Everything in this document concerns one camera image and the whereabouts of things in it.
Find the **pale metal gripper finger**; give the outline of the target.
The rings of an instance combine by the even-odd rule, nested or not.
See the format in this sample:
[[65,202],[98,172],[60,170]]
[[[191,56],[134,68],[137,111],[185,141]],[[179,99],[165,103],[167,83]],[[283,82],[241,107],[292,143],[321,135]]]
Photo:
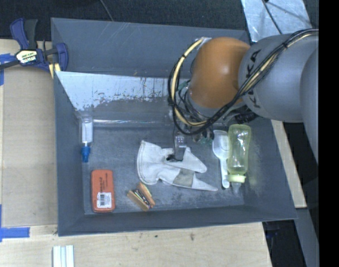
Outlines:
[[177,161],[182,161],[186,150],[186,140],[183,135],[176,135],[174,137],[174,157]]

